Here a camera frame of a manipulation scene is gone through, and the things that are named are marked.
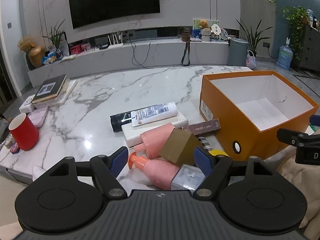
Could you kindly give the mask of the yellow tape measure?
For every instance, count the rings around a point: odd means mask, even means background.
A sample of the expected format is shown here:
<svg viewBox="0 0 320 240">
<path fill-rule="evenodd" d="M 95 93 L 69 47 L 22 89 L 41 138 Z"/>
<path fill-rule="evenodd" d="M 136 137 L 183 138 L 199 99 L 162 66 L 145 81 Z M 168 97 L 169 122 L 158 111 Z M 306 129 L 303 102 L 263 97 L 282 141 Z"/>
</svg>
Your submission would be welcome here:
<svg viewBox="0 0 320 240">
<path fill-rule="evenodd" d="M 209 153 L 212 156 L 227 156 L 228 157 L 228 154 L 224 151 L 221 151 L 221 150 L 210 150 Z"/>
</svg>

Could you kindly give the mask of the clear plastic cube box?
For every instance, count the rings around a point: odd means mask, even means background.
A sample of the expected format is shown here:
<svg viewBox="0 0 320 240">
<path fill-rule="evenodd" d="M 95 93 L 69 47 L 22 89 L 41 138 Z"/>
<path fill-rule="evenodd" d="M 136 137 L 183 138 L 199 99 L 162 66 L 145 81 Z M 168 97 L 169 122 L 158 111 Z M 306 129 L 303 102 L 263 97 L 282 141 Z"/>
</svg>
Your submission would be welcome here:
<svg viewBox="0 0 320 240">
<path fill-rule="evenodd" d="M 171 181 L 171 190 L 189 190 L 193 193 L 205 177 L 198 167 L 184 164 Z"/>
</svg>

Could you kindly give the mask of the small white box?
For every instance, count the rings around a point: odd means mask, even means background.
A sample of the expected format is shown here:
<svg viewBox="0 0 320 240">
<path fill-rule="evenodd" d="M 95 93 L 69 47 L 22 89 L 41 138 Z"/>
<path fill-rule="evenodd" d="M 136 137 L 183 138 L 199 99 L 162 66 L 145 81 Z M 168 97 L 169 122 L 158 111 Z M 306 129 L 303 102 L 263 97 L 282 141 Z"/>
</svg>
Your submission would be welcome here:
<svg viewBox="0 0 320 240">
<path fill-rule="evenodd" d="M 35 97 L 35 94 L 28 96 L 25 101 L 19 107 L 21 113 L 29 114 L 35 110 L 35 106 L 32 104 L 32 100 Z"/>
</svg>

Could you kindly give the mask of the white shampoo tube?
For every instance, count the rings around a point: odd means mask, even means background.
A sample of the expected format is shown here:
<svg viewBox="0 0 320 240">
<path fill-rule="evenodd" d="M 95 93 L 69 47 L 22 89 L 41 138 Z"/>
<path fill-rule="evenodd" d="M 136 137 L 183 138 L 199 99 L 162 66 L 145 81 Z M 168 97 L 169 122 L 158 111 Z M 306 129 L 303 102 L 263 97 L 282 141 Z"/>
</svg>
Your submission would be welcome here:
<svg viewBox="0 0 320 240">
<path fill-rule="evenodd" d="M 131 124 L 133 127 L 137 127 L 177 115 L 178 110 L 174 102 L 162 103 L 131 111 Z"/>
</svg>

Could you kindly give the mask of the brown cardboard box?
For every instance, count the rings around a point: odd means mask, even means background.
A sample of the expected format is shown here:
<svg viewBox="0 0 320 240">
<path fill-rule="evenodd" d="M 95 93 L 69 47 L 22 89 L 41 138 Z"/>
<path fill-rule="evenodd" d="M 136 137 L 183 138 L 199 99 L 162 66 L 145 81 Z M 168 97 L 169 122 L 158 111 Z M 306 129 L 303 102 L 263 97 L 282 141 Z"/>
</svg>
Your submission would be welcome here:
<svg viewBox="0 0 320 240">
<path fill-rule="evenodd" d="M 183 164 L 194 166 L 193 153 L 197 146 L 201 147 L 202 144 L 195 135 L 175 128 L 160 150 L 159 155 L 177 166 Z"/>
</svg>

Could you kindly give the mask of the black Clear shampoo bottle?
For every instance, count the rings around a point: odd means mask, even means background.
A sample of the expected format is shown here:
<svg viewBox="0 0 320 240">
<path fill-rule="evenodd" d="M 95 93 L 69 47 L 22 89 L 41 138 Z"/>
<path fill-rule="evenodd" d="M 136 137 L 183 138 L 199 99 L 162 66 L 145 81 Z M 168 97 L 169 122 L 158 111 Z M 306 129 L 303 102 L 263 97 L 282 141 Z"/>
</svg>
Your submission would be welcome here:
<svg viewBox="0 0 320 240">
<path fill-rule="evenodd" d="M 114 133 L 122 131 L 122 126 L 132 122 L 131 112 L 120 113 L 110 116 L 110 122 Z"/>
</svg>

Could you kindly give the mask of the blue water jug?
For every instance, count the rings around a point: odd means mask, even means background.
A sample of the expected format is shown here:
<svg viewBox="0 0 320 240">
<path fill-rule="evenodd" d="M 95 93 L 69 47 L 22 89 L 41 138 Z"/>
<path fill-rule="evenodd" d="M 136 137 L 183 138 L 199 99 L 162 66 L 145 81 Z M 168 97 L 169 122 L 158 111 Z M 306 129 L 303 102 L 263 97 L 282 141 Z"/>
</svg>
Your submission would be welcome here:
<svg viewBox="0 0 320 240">
<path fill-rule="evenodd" d="M 285 45 L 279 48 L 279 54 L 278 54 L 276 65 L 285 70 L 289 70 L 292 58 L 293 58 L 293 52 L 290 48 L 290 39 L 287 37 Z"/>
</svg>

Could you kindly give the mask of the pink pump bottle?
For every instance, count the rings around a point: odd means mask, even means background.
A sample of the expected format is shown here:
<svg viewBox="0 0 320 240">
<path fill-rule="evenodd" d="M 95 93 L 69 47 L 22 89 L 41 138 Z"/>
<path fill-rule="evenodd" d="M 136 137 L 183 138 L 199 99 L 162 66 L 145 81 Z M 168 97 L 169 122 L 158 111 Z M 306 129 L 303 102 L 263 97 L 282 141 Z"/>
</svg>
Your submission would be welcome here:
<svg viewBox="0 0 320 240">
<path fill-rule="evenodd" d="M 171 190 L 171 182 L 180 168 L 166 160 L 148 159 L 144 156 L 137 156 L 136 152 L 131 153 L 128 159 L 129 169 L 132 166 L 141 170 L 152 184 L 162 190 Z"/>
<path fill-rule="evenodd" d="M 175 129 L 171 123 L 146 131 L 140 135 L 142 143 L 133 147 L 135 153 L 145 152 L 149 159 L 159 157 L 159 152 Z"/>
</svg>

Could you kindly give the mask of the pastel woven bag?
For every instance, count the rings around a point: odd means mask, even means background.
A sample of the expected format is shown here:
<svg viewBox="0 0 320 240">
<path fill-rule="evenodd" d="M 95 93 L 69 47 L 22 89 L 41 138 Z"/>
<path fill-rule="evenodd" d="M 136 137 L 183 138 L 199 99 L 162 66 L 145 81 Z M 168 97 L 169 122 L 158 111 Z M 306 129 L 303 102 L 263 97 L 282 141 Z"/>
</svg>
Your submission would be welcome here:
<svg viewBox="0 0 320 240">
<path fill-rule="evenodd" d="M 257 67 L 255 55 L 251 50 L 247 51 L 246 67 L 250 69 L 255 69 Z"/>
</svg>

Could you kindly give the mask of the black television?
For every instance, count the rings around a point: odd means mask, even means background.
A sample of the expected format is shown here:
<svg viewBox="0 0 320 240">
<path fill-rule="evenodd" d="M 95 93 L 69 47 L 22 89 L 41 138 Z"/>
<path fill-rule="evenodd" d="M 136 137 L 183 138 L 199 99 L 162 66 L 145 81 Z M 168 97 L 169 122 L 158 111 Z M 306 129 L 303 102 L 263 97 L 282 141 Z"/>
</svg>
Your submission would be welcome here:
<svg viewBox="0 0 320 240">
<path fill-rule="evenodd" d="M 158 14 L 160 0 L 69 0 L 74 29 L 114 18 Z"/>
</svg>

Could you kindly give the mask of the white rectangular box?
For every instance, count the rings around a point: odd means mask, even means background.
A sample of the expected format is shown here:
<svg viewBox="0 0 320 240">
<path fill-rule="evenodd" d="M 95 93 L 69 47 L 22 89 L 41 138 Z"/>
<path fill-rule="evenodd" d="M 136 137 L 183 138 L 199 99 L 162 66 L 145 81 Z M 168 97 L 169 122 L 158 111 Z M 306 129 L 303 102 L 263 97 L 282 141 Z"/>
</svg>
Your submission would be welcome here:
<svg viewBox="0 0 320 240">
<path fill-rule="evenodd" d="M 157 133 L 162 138 L 163 135 L 168 135 L 174 128 L 181 128 L 189 124 L 188 119 L 179 112 L 177 116 L 167 119 L 151 122 L 141 126 L 133 127 L 132 124 L 122 126 L 124 138 L 128 147 L 133 147 L 141 143 L 154 141 Z"/>
</svg>

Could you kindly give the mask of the green plant left console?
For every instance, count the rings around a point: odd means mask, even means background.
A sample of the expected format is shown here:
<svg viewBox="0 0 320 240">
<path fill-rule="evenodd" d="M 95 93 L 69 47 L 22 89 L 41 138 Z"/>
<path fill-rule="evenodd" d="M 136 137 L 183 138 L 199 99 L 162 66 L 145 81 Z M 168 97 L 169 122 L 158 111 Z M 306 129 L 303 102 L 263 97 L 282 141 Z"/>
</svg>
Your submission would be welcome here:
<svg viewBox="0 0 320 240">
<path fill-rule="evenodd" d="M 50 33 L 47 36 L 43 36 L 44 38 L 49 39 L 56 49 L 59 49 L 61 37 L 63 36 L 63 30 L 60 30 L 61 25 L 63 25 L 65 20 L 63 20 L 60 24 L 56 23 L 53 27 L 50 28 Z"/>
</svg>

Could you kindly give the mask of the grey trash bin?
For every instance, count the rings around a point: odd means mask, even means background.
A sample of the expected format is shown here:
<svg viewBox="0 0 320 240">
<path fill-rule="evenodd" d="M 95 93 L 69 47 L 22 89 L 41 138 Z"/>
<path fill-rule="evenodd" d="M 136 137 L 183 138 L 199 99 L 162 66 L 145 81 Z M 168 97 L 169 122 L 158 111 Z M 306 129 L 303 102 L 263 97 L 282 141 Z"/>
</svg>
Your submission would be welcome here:
<svg viewBox="0 0 320 240">
<path fill-rule="evenodd" d="M 228 65 L 245 67 L 249 43 L 246 40 L 232 37 L 229 41 Z"/>
</svg>

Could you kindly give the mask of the dark photo card box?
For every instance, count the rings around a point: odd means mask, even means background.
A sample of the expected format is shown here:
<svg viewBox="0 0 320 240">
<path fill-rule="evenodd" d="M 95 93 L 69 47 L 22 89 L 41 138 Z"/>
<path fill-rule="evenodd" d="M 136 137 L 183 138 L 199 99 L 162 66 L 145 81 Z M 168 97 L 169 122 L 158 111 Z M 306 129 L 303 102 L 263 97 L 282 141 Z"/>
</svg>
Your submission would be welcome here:
<svg viewBox="0 0 320 240">
<path fill-rule="evenodd" d="M 188 126 L 183 126 L 181 130 L 190 132 L 195 136 L 201 136 L 207 133 L 218 131 L 221 128 L 219 119 L 199 122 Z"/>
</svg>

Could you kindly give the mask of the plaid glasses case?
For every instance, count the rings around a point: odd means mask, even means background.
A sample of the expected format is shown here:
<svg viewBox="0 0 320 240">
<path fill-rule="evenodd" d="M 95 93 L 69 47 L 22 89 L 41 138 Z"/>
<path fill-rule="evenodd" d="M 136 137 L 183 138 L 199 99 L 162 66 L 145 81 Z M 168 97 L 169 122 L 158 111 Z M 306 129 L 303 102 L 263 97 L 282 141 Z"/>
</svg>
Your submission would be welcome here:
<svg viewBox="0 0 320 240">
<path fill-rule="evenodd" d="M 205 150 L 207 150 L 208 152 L 216 150 L 216 148 L 212 148 L 212 146 L 210 145 L 210 143 L 208 142 L 208 140 L 205 137 L 202 136 L 198 136 L 197 137 L 198 141 L 201 143 L 201 145 L 203 146 L 203 148 Z"/>
</svg>

